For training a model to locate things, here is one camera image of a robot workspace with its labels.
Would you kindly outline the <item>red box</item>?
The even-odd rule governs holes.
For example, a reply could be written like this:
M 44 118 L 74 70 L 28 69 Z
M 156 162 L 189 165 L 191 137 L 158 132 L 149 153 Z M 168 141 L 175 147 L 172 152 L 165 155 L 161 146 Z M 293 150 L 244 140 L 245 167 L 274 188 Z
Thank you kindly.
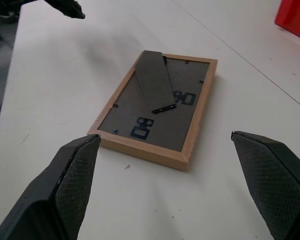
M 300 37 L 300 0 L 281 0 L 274 22 Z

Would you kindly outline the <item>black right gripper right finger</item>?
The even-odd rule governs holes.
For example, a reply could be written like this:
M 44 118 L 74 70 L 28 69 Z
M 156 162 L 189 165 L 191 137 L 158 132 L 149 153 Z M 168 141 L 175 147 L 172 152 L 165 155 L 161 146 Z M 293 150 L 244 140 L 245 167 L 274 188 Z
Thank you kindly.
M 300 159 L 282 142 L 233 131 L 249 193 L 274 240 L 300 240 Z

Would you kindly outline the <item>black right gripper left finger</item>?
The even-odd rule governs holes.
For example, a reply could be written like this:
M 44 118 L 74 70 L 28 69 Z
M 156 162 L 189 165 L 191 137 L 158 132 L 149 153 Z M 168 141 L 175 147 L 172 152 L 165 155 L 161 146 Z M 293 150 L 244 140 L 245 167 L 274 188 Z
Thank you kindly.
M 99 134 L 62 146 L 0 225 L 0 240 L 77 240 L 93 182 Z

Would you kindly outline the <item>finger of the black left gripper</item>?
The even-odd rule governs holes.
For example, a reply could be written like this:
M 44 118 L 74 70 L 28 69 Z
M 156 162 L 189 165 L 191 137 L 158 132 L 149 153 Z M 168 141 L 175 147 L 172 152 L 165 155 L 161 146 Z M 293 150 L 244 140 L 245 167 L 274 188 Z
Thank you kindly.
M 73 19 L 85 19 L 81 5 L 76 0 L 45 0 L 51 7 Z

